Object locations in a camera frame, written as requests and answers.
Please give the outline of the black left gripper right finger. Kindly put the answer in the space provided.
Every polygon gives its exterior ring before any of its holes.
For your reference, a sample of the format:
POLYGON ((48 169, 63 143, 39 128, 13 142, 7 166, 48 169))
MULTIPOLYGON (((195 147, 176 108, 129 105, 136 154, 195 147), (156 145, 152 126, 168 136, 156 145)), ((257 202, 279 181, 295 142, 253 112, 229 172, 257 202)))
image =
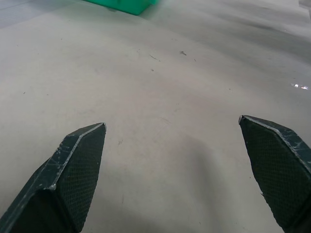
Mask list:
POLYGON ((291 129, 242 115, 239 125, 252 172, 286 233, 311 231, 311 149, 291 129))

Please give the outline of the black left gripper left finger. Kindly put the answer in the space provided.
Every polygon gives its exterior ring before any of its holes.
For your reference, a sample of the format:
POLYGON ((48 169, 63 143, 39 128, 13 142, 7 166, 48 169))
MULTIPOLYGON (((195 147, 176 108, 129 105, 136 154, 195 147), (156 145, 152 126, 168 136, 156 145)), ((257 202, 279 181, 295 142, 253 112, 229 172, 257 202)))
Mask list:
POLYGON ((79 233, 97 186, 105 123, 68 134, 0 219, 2 233, 79 233))

